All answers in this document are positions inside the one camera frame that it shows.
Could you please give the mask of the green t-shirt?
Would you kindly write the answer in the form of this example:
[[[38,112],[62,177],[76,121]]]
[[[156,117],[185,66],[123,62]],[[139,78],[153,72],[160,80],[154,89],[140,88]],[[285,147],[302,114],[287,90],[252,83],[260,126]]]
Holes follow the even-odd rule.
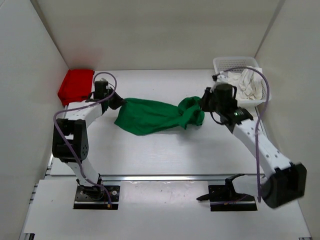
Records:
[[[198,96],[186,97],[178,105],[140,98],[126,98],[125,101],[114,124],[136,136],[146,136],[175,127],[184,130],[189,125],[198,127],[205,119]]]

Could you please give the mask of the white t-shirt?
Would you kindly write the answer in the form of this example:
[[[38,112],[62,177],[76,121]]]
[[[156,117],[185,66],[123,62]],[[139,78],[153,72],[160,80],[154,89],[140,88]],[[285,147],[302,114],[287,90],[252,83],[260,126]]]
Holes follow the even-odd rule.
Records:
[[[256,71],[247,68],[240,73],[221,71],[219,77],[237,88],[237,100],[257,101],[263,98],[263,78]]]

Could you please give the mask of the red t-shirt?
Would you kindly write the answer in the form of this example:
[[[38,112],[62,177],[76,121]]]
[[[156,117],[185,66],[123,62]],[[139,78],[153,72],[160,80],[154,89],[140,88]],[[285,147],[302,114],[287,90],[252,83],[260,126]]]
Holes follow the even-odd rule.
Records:
[[[95,71],[92,69],[70,69],[57,93],[62,105],[86,100],[92,90]]]

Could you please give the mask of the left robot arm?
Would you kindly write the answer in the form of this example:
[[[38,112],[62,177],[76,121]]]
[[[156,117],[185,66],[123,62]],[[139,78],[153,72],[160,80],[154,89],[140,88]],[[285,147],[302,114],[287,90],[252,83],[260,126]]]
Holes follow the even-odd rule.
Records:
[[[66,164],[77,177],[77,183],[87,189],[93,200],[100,200],[105,194],[101,175],[93,168],[89,158],[87,128],[108,109],[116,110],[126,101],[117,93],[106,101],[89,98],[72,102],[64,118],[54,117],[52,154]]]

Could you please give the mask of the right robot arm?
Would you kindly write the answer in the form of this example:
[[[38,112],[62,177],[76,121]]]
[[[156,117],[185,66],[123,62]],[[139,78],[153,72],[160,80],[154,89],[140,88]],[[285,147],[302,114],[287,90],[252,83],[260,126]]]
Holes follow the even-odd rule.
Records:
[[[305,195],[307,169],[302,163],[293,163],[259,131],[259,122],[250,112],[238,106],[236,87],[223,83],[207,87],[199,101],[201,110],[218,114],[220,124],[240,140],[256,158],[256,176],[239,173],[225,179],[220,193],[209,197],[226,196],[230,202],[245,196],[263,200],[272,209]]]

